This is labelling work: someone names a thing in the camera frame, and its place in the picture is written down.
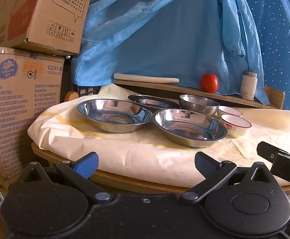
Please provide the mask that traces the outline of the white bowl red rim front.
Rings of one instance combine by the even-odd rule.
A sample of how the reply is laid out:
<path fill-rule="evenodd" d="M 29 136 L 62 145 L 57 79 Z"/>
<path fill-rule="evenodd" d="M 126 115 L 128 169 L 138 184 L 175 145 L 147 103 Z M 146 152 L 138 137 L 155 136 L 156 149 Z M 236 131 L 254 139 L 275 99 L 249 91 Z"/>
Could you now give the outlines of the white bowl red rim front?
<path fill-rule="evenodd" d="M 220 121 L 224 124 L 228 131 L 228 135 L 232 138 L 244 136 L 252 127 L 252 124 L 244 118 L 230 114 L 222 114 L 220 116 Z"/>

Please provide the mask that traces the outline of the white bowl red rim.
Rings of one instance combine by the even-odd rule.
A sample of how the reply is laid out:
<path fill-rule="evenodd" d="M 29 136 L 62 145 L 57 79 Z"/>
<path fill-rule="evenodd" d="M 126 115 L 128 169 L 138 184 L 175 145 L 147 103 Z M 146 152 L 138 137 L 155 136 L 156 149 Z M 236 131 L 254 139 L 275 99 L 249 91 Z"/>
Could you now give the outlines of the white bowl red rim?
<path fill-rule="evenodd" d="M 236 117 L 242 117 L 243 113 L 237 109 L 227 107 L 227 106 L 219 106 L 217 115 L 220 118 L 223 114 L 228 114 Z"/>
<path fill-rule="evenodd" d="M 252 127 L 252 124 L 244 118 L 230 114 L 222 114 L 220 116 L 220 121 L 224 124 L 228 131 L 228 135 L 232 138 L 244 136 Z"/>

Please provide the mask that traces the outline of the steel plate front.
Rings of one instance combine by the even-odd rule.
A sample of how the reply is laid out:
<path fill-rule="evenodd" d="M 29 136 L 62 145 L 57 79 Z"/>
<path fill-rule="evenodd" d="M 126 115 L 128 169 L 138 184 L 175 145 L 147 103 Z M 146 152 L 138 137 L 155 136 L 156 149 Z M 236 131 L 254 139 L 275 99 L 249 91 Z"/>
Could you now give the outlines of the steel plate front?
<path fill-rule="evenodd" d="M 206 148 L 228 136 L 223 123 L 190 110 L 160 110 L 152 121 L 168 140 L 190 148 Z"/>

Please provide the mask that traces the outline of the steel plate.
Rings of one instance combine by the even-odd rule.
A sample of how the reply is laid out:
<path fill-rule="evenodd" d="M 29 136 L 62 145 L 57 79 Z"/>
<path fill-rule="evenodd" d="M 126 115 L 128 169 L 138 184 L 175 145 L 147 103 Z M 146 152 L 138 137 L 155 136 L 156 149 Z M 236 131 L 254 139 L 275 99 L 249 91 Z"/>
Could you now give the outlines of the steel plate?
<path fill-rule="evenodd" d="M 142 94 L 131 94 L 128 96 L 128 99 L 132 102 L 145 107 L 146 109 L 151 110 L 152 112 L 156 112 L 158 110 L 163 109 L 179 109 L 180 106 L 168 99 L 155 97 L 155 96 L 147 96 Z"/>
<path fill-rule="evenodd" d="M 228 136 L 223 123 L 190 110 L 160 110 L 152 121 L 168 140 L 190 148 L 206 148 Z"/>
<path fill-rule="evenodd" d="M 148 109 L 118 99 L 86 100 L 77 110 L 93 127 L 109 133 L 135 132 L 152 121 Z"/>

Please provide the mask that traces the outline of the white bowl red rim back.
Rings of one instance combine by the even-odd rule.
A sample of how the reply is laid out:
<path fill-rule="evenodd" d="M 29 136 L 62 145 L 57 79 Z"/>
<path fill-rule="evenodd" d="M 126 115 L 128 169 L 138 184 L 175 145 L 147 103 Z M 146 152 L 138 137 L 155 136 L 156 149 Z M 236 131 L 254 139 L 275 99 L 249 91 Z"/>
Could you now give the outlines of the white bowl red rim back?
<path fill-rule="evenodd" d="M 219 106 L 217 115 L 220 118 L 223 114 L 228 114 L 236 117 L 242 117 L 243 113 L 237 109 L 227 107 L 227 106 Z"/>

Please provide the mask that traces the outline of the deep steel bowl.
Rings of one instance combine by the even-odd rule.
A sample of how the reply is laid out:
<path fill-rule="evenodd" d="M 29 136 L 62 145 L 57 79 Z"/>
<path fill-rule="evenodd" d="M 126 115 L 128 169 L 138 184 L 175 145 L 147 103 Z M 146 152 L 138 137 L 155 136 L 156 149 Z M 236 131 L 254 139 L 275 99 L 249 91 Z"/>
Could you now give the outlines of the deep steel bowl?
<path fill-rule="evenodd" d="M 180 95 L 179 103 L 182 109 L 198 112 L 206 116 L 213 116 L 217 113 L 219 108 L 219 103 L 217 101 L 190 94 Z"/>

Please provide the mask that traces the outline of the steel plate back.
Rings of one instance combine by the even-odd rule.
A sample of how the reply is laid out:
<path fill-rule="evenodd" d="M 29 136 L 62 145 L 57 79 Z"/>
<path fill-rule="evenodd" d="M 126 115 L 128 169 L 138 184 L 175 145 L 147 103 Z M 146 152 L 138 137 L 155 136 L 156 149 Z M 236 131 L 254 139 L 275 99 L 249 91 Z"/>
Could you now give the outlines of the steel plate back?
<path fill-rule="evenodd" d="M 180 106 L 168 99 L 155 97 L 155 96 L 147 96 L 142 94 L 131 94 L 128 96 L 128 99 L 132 102 L 145 107 L 146 109 L 151 110 L 152 112 L 156 112 L 158 110 L 163 109 L 179 109 Z"/>

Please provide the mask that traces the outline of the cream paper table cover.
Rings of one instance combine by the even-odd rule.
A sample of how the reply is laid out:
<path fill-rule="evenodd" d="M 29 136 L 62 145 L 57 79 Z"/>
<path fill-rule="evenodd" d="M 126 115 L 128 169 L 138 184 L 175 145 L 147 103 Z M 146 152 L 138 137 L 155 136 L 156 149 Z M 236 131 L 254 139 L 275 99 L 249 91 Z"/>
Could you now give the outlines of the cream paper table cover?
<path fill-rule="evenodd" d="M 50 107 L 29 127 L 28 135 L 40 149 L 71 161 L 96 152 L 99 169 L 109 173 L 178 187 L 192 187 L 203 180 L 194 164 L 196 149 L 166 139 L 153 123 L 132 133 L 102 132 L 78 112 L 78 104 L 86 99 Z M 249 167 L 261 161 L 256 152 L 261 141 L 290 152 L 290 111 L 244 108 L 242 113 L 251 129 L 242 137 L 204 148 L 204 153 L 217 161 Z"/>

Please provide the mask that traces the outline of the wooden shelf board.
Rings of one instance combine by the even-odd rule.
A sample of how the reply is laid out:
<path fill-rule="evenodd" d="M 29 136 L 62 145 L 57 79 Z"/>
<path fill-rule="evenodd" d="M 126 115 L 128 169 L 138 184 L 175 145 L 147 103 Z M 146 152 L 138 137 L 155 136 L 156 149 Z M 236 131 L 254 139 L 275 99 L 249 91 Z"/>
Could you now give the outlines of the wooden shelf board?
<path fill-rule="evenodd" d="M 126 80 L 117 80 L 114 84 L 123 86 L 128 90 L 135 91 L 136 93 L 141 94 L 152 94 L 152 90 L 161 90 L 168 93 L 167 98 L 175 98 L 173 93 L 177 94 L 191 94 L 195 96 L 201 96 L 206 98 L 211 98 L 217 101 L 226 101 L 227 103 L 236 105 L 238 107 L 253 107 L 258 109 L 282 109 L 285 101 L 285 93 L 274 88 L 265 87 L 265 93 L 269 100 L 269 105 L 263 105 L 258 101 L 251 101 L 242 99 L 239 96 L 231 95 L 221 95 L 217 93 L 206 93 L 198 89 L 182 87 L 179 85 L 173 84 L 156 84 L 156 83 L 144 83 L 137 81 L 126 81 Z"/>

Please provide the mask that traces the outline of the black plastic crate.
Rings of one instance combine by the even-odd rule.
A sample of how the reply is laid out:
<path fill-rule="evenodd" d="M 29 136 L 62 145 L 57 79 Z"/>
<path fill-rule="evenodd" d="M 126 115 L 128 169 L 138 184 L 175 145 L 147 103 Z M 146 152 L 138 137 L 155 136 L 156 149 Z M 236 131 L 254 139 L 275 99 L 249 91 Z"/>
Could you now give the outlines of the black plastic crate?
<path fill-rule="evenodd" d="M 60 102 L 65 101 L 65 96 L 68 92 L 76 92 L 79 97 L 98 94 L 101 89 L 100 86 L 78 86 L 71 81 L 71 61 L 72 56 L 65 56 L 63 75 L 61 83 Z"/>

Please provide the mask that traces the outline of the red tomato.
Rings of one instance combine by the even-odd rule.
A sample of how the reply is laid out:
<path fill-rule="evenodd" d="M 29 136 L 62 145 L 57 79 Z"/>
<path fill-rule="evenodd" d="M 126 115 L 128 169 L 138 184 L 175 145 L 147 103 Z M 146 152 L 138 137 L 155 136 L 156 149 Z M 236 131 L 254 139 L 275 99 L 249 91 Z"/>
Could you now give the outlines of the red tomato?
<path fill-rule="evenodd" d="M 216 75 L 207 73 L 200 79 L 200 88 L 207 93 L 215 93 L 219 88 L 219 80 Z"/>

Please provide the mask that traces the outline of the white thermos cup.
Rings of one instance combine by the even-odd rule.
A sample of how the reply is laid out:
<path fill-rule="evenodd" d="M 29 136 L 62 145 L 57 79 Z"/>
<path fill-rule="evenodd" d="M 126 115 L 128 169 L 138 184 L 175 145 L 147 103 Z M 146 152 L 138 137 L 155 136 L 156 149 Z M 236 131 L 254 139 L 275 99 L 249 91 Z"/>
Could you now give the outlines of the white thermos cup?
<path fill-rule="evenodd" d="M 257 73 L 244 71 L 242 75 L 240 94 L 243 99 L 253 101 L 257 87 Z"/>

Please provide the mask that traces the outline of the white rolling pin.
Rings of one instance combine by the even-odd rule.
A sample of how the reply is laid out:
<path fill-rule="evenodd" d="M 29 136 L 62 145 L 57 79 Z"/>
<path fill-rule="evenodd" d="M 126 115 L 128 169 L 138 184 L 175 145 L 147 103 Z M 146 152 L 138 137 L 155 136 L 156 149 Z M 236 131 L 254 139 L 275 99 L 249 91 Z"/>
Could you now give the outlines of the white rolling pin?
<path fill-rule="evenodd" d="M 114 73 L 114 79 L 125 81 L 137 81 L 144 83 L 157 83 L 157 84 L 178 84 L 180 82 L 178 78 L 150 77 L 144 75 L 132 75 L 122 73 Z"/>

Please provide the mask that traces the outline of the lower Vinda cardboard box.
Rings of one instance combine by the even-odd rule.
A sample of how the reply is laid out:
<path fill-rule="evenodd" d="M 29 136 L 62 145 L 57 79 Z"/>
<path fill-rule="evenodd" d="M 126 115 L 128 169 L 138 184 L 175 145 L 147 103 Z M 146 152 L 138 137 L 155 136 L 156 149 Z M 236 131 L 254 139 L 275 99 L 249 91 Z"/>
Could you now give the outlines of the lower Vinda cardboard box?
<path fill-rule="evenodd" d="M 36 159 L 28 128 L 60 103 L 64 58 L 0 46 L 0 184 L 9 188 Z"/>

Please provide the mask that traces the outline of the blue hanging coat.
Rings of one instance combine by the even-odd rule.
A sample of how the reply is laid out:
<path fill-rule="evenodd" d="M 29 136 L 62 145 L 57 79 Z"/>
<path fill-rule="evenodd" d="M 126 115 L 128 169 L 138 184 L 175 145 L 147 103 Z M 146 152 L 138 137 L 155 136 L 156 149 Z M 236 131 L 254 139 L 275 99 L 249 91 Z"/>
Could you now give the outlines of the blue hanging coat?
<path fill-rule="evenodd" d="M 269 102 L 259 36 L 247 0 L 90 0 L 81 50 L 71 61 L 78 86 L 102 86 L 114 74 L 177 78 L 200 88 L 204 74 L 220 94 L 240 94 L 245 71 L 255 97 Z"/>

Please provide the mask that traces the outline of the upper cardboard box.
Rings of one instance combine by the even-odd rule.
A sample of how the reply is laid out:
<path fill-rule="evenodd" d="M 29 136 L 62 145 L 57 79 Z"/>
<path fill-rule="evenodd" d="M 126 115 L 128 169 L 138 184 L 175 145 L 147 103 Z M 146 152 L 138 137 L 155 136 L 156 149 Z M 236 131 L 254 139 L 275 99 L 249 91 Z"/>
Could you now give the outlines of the upper cardboard box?
<path fill-rule="evenodd" d="M 0 46 L 79 53 L 90 0 L 0 0 Z"/>

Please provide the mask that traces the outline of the blue dotted curtain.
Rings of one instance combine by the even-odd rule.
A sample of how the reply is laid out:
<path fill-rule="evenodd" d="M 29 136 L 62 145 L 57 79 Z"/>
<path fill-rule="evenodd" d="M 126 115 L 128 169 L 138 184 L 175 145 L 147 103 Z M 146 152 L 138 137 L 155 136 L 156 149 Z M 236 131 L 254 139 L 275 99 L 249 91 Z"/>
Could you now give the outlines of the blue dotted curtain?
<path fill-rule="evenodd" d="M 247 0 L 261 46 L 264 84 L 285 93 L 290 111 L 290 0 Z"/>

